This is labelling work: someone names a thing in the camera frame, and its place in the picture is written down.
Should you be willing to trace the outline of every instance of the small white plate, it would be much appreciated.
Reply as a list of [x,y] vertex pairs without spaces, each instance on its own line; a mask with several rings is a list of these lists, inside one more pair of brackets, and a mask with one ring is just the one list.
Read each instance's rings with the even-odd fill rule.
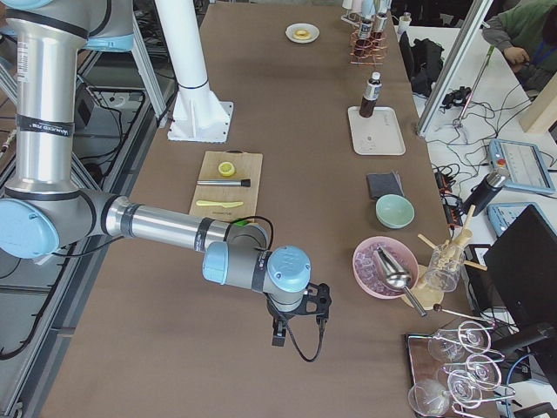
[[[296,39],[294,37],[294,33],[296,30],[307,30],[310,32],[310,37],[308,39]],[[286,28],[286,36],[291,41],[295,42],[296,44],[309,44],[313,42],[319,36],[319,29],[312,24],[291,24]]]

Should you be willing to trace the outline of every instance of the yellow lemon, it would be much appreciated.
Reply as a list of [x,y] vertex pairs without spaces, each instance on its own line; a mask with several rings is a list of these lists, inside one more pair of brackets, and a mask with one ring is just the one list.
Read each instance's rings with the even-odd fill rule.
[[230,161],[223,161],[218,165],[218,173],[224,177],[230,177],[236,172],[236,167]]

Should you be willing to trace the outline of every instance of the table surface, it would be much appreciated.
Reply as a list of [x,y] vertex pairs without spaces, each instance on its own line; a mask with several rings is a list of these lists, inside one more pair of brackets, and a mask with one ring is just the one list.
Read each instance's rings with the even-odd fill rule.
[[[304,363],[290,339],[272,347],[265,298],[207,283],[203,254],[145,240],[111,246],[42,417],[413,416],[403,334],[432,333],[451,318],[421,319],[401,300],[364,293],[352,273],[362,240],[404,242],[421,264],[431,249],[417,238],[448,238],[426,144],[396,43],[382,72],[379,105],[397,112],[400,157],[352,149],[346,110],[359,105],[372,68],[349,64],[352,28],[340,7],[215,3],[201,37],[211,88],[232,100],[225,145],[168,141],[160,130],[131,196],[184,212],[205,151],[264,154],[258,214],[275,225],[275,246],[312,260],[312,281],[332,289],[320,358]],[[285,28],[319,27],[311,44]],[[388,36],[395,39],[392,26]],[[414,222],[387,230],[374,215],[366,175],[396,170],[414,203]],[[445,306],[467,310],[463,288]],[[307,355],[317,346],[313,318],[291,321]]]
[[[444,51],[442,57],[446,58],[454,44],[459,30],[455,28],[426,28],[411,26],[408,29],[408,37],[410,44],[414,39],[429,38],[432,41],[443,46]],[[462,65],[456,71],[451,88],[458,89],[464,85],[472,87],[473,83],[480,72],[480,67],[484,62],[484,58],[489,49],[489,43],[481,36],[480,31],[476,34],[473,43],[466,53],[466,58]],[[519,119],[530,105],[530,101],[526,93],[519,86],[519,83],[511,72],[507,61],[503,55],[495,50],[482,75],[478,87],[473,94],[473,101],[476,103],[488,103],[496,112],[488,113],[490,117],[489,123],[499,132],[498,138],[536,144],[542,152],[546,154],[543,158],[546,166],[549,167],[557,159],[557,144],[554,138],[545,132],[543,134],[525,133],[520,127]],[[425,99],[414,96],[414,102],[418,113],[424,110]],[[476,166],[480,163],[486,163],[483,145],[489,143],[489,138],[481,140],[485,137],[494,136],[494,128],[490,126],[482,116],[486,112],[478,105],[473,105],[465,115],[462,122],[464,128],[457,133],[452,128],[452,121],[460,114],[460,107],[453,107],[444,114],[438,111],[432,125],[426,133],[426,141],[428,142],[429,154],[432,162],[436,165],[447,165],[458,163],[461,171],[456,178],[455,186],[456,194],[466,199],[471,189],[479,184],[486,176],[491,167]],[[550,173],[553,181],[557,178]],[[515,202],[536,202],[547,217],[551,225],[557,225],[557,200],[536,195],[529,192],[518,192],[509,189],[503,189],[493,199],[492,203],[515,203]],[[475,244],[492,244],[495,241],[495,233],[486,211],[474,217],[471,223],[473,231],[472,242]]]

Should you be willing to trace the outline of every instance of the wooden cutting board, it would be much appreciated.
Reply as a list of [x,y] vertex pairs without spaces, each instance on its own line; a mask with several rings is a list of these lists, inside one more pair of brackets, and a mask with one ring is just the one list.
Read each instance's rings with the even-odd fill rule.
[[[234,164],[236,173],[230,177],[223,177],[218,173],[218,165],[224,161]],[[191,202],[190,215],[201,218],[213,218],[231,221],[245,216],[255,215],[258,203],[259,178],[263,154],[249,152],[215,152],[207,151],[199,171],[199,180],[214,179],[251,179],[250,187],[197,185]],[[243,205],[233,208],[221,206],[197,206],[198,200],[212,200],[217,202],[244,202]]]

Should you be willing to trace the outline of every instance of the black bag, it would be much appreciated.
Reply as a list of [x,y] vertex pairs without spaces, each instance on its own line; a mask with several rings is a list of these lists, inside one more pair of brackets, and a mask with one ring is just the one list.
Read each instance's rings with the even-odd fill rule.
[[429,98],[432,83],[437,81],[443,69],[443,48],[427,38],[415,39],[414,46],[410,47],[406,32],[400,37],[399,46],[412,91]]

